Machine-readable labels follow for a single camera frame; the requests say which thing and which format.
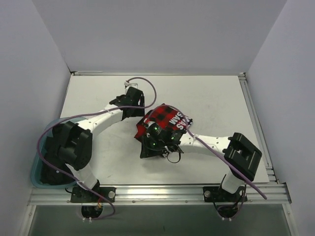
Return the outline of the red black plaid shirt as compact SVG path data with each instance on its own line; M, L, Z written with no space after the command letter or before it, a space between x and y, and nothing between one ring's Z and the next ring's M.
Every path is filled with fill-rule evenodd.
M186 124L190 127L193 123L193 119L186 116L186 122L184 117L177 110L162 104L156 110L149 110L142 119L136 124L137 133L134 138L141 141L141 137L145 136L146 125L150 121L157 123L163 130L167 130L170 133L177 130L186 130Z

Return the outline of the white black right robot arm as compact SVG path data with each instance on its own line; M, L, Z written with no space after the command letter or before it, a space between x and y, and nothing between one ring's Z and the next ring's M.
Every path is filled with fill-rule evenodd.
M141 143L140 158L164 157L172 153L215 156L229 167L218 189L219 197L230 201L237 189L247 184L264 199L266 195L253 183L262 153L243 134L227 137L203 136L186 130L148 128L134 136Z

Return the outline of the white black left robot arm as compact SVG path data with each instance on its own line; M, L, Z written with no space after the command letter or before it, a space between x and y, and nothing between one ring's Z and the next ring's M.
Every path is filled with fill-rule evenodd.
M65 171L76 178L82 197L88 202L99 198L99 181L90 166L93 138L101 132L129 117L144 116L144 93L137 84L126 87L125 93L110 101L99 115L77 123L68 121L53 128L53 136L46 139L44 158L55 167L60 164Z

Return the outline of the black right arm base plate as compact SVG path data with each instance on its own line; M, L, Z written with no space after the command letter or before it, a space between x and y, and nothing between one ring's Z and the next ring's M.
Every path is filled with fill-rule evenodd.
M219 186L204 186L203 197L207 203L236 203L241 202L244 186L240 186L233 194L223 190Z

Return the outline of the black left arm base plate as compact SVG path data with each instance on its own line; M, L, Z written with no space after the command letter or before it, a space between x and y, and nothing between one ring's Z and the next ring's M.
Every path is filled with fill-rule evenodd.
M106 200L113 203L115 201L116 196L116 188L115 187L100 187L98 190L95 190L98 194L103 196ZM79 186L75 186L72 189L72 194L70 197L71 203L96 203L101 202L104 203L105 200L101 199L98 195L95 195L91 191L85 190Z

